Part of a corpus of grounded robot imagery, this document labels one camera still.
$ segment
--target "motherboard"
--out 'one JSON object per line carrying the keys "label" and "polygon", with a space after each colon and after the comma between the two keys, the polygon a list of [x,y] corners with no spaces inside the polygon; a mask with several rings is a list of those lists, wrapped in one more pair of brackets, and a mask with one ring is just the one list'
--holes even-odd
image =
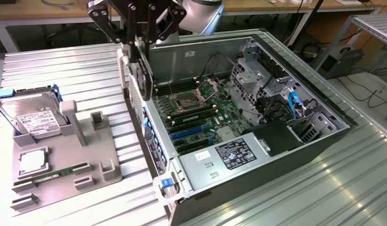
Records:
{"label": "motherboard", "polygon": [[154,103],[180,155],[227,141],[251,127],[218,79],[158,87]]}

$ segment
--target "warning label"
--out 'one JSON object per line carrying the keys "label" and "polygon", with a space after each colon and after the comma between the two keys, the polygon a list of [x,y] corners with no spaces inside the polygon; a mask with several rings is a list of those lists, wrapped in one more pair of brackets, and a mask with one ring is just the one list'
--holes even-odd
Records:
{"label": "warning label", "polygon": [[256,156],[242,138],[218,146],[216,151],[230,170],[256,160]]}
{"label": "warning label", "polygon": [[19,115],[18,119],[31,135],[59,130],[59,124],[51,110]]}

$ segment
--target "hard drive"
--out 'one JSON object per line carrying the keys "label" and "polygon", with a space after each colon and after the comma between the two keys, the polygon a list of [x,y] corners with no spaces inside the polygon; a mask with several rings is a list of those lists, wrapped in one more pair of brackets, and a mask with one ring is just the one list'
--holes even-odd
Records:
{"label": "hard drive", "polygon": [[0,112],[19,135],[30,133],[40,139],[62,133],[60,126],[68,124],[60,114],[58,89],[51,87],[0,90]]}

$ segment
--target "hard drive label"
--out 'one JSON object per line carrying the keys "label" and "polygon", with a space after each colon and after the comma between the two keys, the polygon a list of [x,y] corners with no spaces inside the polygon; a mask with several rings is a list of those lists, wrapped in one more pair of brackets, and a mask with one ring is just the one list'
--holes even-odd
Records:
{"label": "hard drive label", "polygon": [[31,135],[60,130],[52,111],[19,115],[18,119]]}
{"label": "hard drive label", "polygon": [[242,138],[218,146],[216,151],[230,170],[256,160],[256,156]]}

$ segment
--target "aluminum workbench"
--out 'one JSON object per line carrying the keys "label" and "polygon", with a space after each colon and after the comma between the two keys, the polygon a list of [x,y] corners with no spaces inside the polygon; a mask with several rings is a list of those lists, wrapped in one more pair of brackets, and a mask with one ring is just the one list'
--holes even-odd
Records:
{"label": "aluminum workbench", "polygon": [[[267,32],[246,33],[256,33],[275,48],[359,126],[310,164],[184,225],[387,225],[387,130]],[[0,117],[0,225],[167,225],[122,97],[118,47],[104,44],[24,52],[8,54],[0,61],[2,88],[54,82],[63,98],[76,101],[79,119],[98,110],[110,116],[123,174],[119,183],[11,217],[11,199],[6,198],[11,195],[11,149],[6,148],[11,127]]]}

